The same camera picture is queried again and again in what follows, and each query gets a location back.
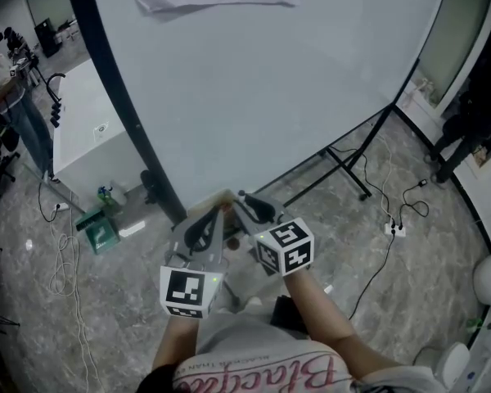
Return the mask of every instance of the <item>electrical cable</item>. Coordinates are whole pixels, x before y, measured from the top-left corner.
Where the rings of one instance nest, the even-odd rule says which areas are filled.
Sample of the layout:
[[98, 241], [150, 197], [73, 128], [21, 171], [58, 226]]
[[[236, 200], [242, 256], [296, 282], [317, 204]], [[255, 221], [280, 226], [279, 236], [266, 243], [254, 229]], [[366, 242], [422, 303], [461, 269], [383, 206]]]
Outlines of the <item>electrical cable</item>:
[[[348, 150], [340, 150], [336, 147], [333, 147], [332, 148], [333, 150], [335, 151], [338, 151], [339, 153], [349, 153], [351, 151], [357, 151], [358, 149], [357, 148], [350, 148]], [[384, 191], [382, 191], [379, 187], [373, 185], [371, 182], [369, 182], [369, 180], [367, 179], [367, 157], [365, 154], [362, 153], [362, 157], [364, 158], [364, 165], [363, 165], [363, 178], [364, 180], [366, 181], [366, 183], [370, 186], [370, 187], [373, 187], [374, 189], [376, 189], [381, 195], [382, 195], [382, 199], [385, 199], [385, 202], [387, 204], [386, 208], [384, 208], [384, 206], [382, 205], [382, 202], [381, 202], [381, 209], [389, 216], [390, 219], [393, 220], [394, 222], [394, 218], [393, 218], [393, 215], [391, 215], [391, 213], [389, 212], [390, 211], [390, 199], [387, 197], [387, 195], [384, 193]]]
[[[73, 200], [73, 193], [70, 193], [70, 200]], [[58, 239], [56, 239], [55, 234], [53, 232], [52, 228], [52, 222], [56, 218], [57, 210], [53, 210], [51, 213], [50, 220], [48, 220], [49, 223], [49, 230], [51, 231], [51, 236], [53, 241], [56, 243], [56, 261], [55, 261], [55, 268], [54, 268], [54, 273], [51, 276], [49, 283], [48, 283], [48, 290], [55, 296], [62, 296], [62, 297], [69, 297], [73, 296], [74, 297], [74, 306], [75, 306], [75, 312], [74, 316], [76, 317], [76, 322], [79, 326], [79, 332], [78, 332], [78, 339], [79, 339], [79, 344], [80, 344], [80, 349], [82, 353], [82, 362], [83, 366], [85, 367], [85, 381], [86, 381], [86, 393], [89, 392], [89, 370], [88, 370], [88, 365], [86, 363], [85, 357], [88, 356], [89, 360], [91, 361], [91, 365], [95, 370], [95, 377], [98, 380], [98, 383], [100, 384], [101, 390], [106, 393], [106, 389], [102, 385], [102, 382], [98, 376], [98, 369], [97, 366], [95, 365], [95, 362], [92, 358], [91, 354], [91, 348], [89, 346], [89, 341], [85, 332], [86, 326], [85, 322], [83, 321], [83, 316], [82, 316], [82, 310], [80, 306], [80, 295], [79, 295], [79, 286], [78, 286], [78, 269], [79, 269], [79, 260], [80, 260], [80, 243], [79, 239], [73, 236], [73, 210], [72, 207], [70, 208], [70, 236], [67, 236], [65, 233], [62, 233]], [[72, 260], [71, 262], [64, 262], [64, 258], [62, 255], [62, 252], [66, 249], [67, 246], [71, 246], [71, 251], [72, 251]], [[69, 292], [65, 292], [65, 287], [67, 286], [67, 274], [65, 272], [65, 267], [70, 266], [71, 267], [71, 273], [73, 275], [73, 283], [72, 283], [72, 290]], [[58, 281], [58, 276], [61, 274], [63, 277], [63, 283], [61, 285], [61, 288], [59, 289], [57, 287], [57, 281]]]
[[[409, 204], [408, 200], [406, 199], [406, 193], [408, 193], [409, 191], [412, 191], [413, 189], [415, 189], [416, 187], [423, 187], [427, 184], [427, 181], [426, 180], [421, 180], [419, 183], [417, 183], [414, 187], [410, 187], [409, 189], [406, 189], [403, 193], [402, 193], [402, 198], [403, 198], [403, 204], [400, 206], [400, 210], [399, 210], [399, 220], [400, 220], [400, 228], [402, 228], [402, 225], [403, 225], [403, 221], [402, 221], [402, 209], [404, 207], [408, 207], [408, 208], [411, 208], [413, 211], [415, 211], [418, 215], [420, 215], [421, 217], [427, 217], [429, 215], [429, 206], [427, 205], [427, 203], [425, 201], [416, 201], [416, 202], [413, 202], [412, 204]], [[422, 213], [421, 211], [419, 211], [417, 209], [417, 206], [424, 206], [426, 208], [426, 212]]]
[[56, 205], [56, 209], [52, 211], [51, 215], [49, 216], [49, 219], [45, 216], [45, 214], [42, 211], [42, 203], [40, 202], [40, 191], [42, 190], [42, 183], [40, 182], [38, 184], [38, 209], [40, 210], [40, 214], [42, 215], [43, 219], [46, 220], [47, 223], [52, 223], [56, 219], [56, 215], [58, 214], [58, 209], [60, 208], [59, 205]]
[[351, 320], [354, 316], [354, 314], [357, 312], [357, 308], [358, 308], [358, 305], [360, 304], [360, 300], [362, 299], [362, 296], [364, 295], [364, 293], [367, 291], [367, 289], [369, 288], [369, 286], [371, 285], [373, 279], [376, 278], [376, 276], [381, 272], [381, 270], [385, 267], [385, 264], [387, 263], [387, 259], [389, 258], [390, 256], [390, 250], [391, 250], [391, 246], [393, 245], [393, 242], [394, 242], [394, 238], [395, 238], [395, 235], [393, 235], [393, 237], [391, 238], [391, 242], [390, 244], [387, 246], [387, 252], [385, 253], [385, 259], [384, 259], [384, 263], [381, 265], [381, 267], [373, 274], [373, 276], [371, 277], [371, 279], [369, 280], [369, 282], [366, 284], [366, 286], [364, 287], [364, 289], [362, 290], [362, 293], [360, 294], [360, 296], [358, 296], [358, 299], [357, 299], [357, 303], [356, 305], [354, 306], [354, 310], [353, 310], [353, 313], [351, 313], [351, 315], [349, 316], [349, 320]]
[[[377, 134], [376, 135], [381, 141], [384, 142], [385, 144], [385, 148], [387, 148], [387, 151], [389, 152], [390, 154], [390, 165], [389, 165], [389, 173], [387, 174], [387, 177], [385, 178], [385, 181], [384, 183], [382, 183], [382, 194], [385, 192], [385, 184], [387, 183], [387, 181], [390, 179], [390, 176], [391, 176], [391, 173], [393, 172], [393, 163], [391, 162], [392, 159], [393, 159], [393, 153], [391, 152], [391, 149], [389, 147], [389, 145], [387, 144], [387, 141], [385, 140], [385, 138], [383, 138], [380, 134]], [[381, 200], [380, 200], [380, 207], [381, 209], [383, 210], [384, 209], [384, 197], [382, 196]], [[388, 205], [387, 205], [387, 215], [392, 219], [393, 217], [391, 216], [390, 212], [389, 212], [389, 209], [390, 209], [390, 206], [389, 206], [389, 200], [388, 200]]]

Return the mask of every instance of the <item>power outlet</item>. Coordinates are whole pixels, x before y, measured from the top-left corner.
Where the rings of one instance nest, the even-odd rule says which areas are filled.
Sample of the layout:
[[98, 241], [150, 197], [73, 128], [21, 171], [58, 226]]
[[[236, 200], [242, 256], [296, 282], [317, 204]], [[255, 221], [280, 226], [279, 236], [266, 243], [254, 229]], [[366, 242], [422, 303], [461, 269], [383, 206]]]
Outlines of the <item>power outlet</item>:
[[60, 204], [55, 204], [53, 211], [58, 207], [59, 211], [66, 211], [69, 209], [69, 206], [65, 202], [61, 202]]
[[385, 223], [385, 228], [384, 228], [384, 233], [388, 236], [393, 236], [393, 231], [394, 235], [396, 237], [406, 237], [406, 227], [402, 226], [402, 229], [399, 229], [399, 225], [395, 224], [394, 228], [391, 227], [390, 223]]

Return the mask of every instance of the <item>white board surface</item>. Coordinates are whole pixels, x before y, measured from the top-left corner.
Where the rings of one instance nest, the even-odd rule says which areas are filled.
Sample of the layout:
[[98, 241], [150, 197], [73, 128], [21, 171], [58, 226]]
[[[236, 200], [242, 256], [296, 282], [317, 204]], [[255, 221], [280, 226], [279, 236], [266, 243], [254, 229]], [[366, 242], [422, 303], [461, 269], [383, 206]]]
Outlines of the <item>white board surface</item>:
[[440, 0], [301, 0], [148, 15], [97, 0], [138, 116], [186, 208], [255, 190], [389, 104]]

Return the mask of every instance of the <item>marble floor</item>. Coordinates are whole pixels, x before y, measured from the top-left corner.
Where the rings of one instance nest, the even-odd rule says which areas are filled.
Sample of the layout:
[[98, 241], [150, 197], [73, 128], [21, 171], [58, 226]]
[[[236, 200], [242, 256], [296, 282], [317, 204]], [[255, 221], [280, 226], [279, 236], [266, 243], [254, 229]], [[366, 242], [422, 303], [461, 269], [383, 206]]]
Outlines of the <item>marble floor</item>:
[[[73, 43], [67, 52], [44, 63], [44, 70], [65, 72], [86, 58], [83, 44]], [[48, 117], [51, 101], [45, 91], [35, 90], [34, 100]], [[372, 122], [336, 147], [357, 147]], [[375, 185], [380, 186], [389, 171], [386, 145], [392, 153], [392, 173], [385, 192], [390, 197], [390, 212], [396, 217], [402, 192], [421, 179], [429, 179], [432, 170], [423, 162], [423, 144], [398, 116], [392, 115], [380, 137], [367, 149], [367, 176]], [[85, 391], [75, 299], [55, 296], [48, 288], [57, 245], [38, 211], [38, 184], [21, 166], [24, 161], [31, 160], [23, 151], [13, 168], [17, 180], [8, 185], [0, 200], [0, 314], [21, 324], [0, 335], [0, 348], [21, 391]], [[314, 157], [265, 192], [286, 201], [333, 165], [329, 158]], [[363, 177], [363, 159], [354, 172]], [[76, 235], [80, 241], [81, 312], [98, 376], [110, 393], [136, 390], [150, 369], [167, 322], [158, 301], [159, 270], [171, 223], [158, 206], [145, 204], [145, 195], [141, 188], [131, 191], [125, 211], [114, 216], [118, 229], [142, 221], [145, 227], [122, 238], [104, 255], [94, 255], [83, 234]], [[374, 193], [360, 201], [359, 195], [359, 188], [338, 172], [290, 207], [316, 236], [312, 272], [324, 287], [332, 285], [330, 296], [347, 315], [380, 267], [390, 243], [383, 233], [386, 215], [381, 198]], [[488, 254], [469, 210], [451, 183], [445, 189], [428, 184], [410, 192], [408, 199], [424, 200], [430, 213], [422, 218], [410, 210], [404, 212], [408, 235], [394, 241], [387, 265], [365, 293], [353, 318], [363, 340], [405, 364], [410, 364], [423, 346], [444, 347], [469, 339], [466, 320], [479, 317], [483, 310], [473, 293], [472, 269]], [[56, 202], [50, 192], [42, 191], [46, 215]], [[56, 218], [55, 237], [62, 232], [70, 235], [70, 220], [69, 211]], [[229, 284], [242, 300], [254, 294], [266, 302], [274, 300], [285, 290], [282, 281], [277, 276], [265, 276], [246, 254], [247, 249], [242, 240], [238, 251], [224, 252], [230, 262]], [[62, 255], [72, 260], [69, 247]], [[224, 304], [228, 300], [223, 293], [220, 301]], [[86, 362], [89, 391], [101, 391], [88, 357]]]

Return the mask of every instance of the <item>white t-shirt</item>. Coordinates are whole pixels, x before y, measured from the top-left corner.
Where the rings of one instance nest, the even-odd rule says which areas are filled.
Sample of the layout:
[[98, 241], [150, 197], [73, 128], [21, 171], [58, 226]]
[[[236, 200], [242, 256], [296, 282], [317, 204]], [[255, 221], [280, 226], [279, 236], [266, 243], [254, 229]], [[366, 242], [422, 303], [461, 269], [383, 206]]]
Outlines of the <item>white t-shirt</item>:
[[355, 380], [344, 360], [315, 341], [297, 341], [265, 323], [244, 321], [218, 332], [173, 375], [178, 391], [444, 393], [430, 368], [396, 367]]
[[[0, 54], [0, 88], [6, 84], [9, 80], [11, 80], [11, 74], [9, 73], [9, 69], [12, 67], [12, 63], [2, 54]], [[20, 99], [24, 96], [25, 89], [16, 85], [7, 95], [6, 101], [0, 102], [0, 113], [3, 114], [7, 112], [8, 107], [13, 107], [16, 105]]]

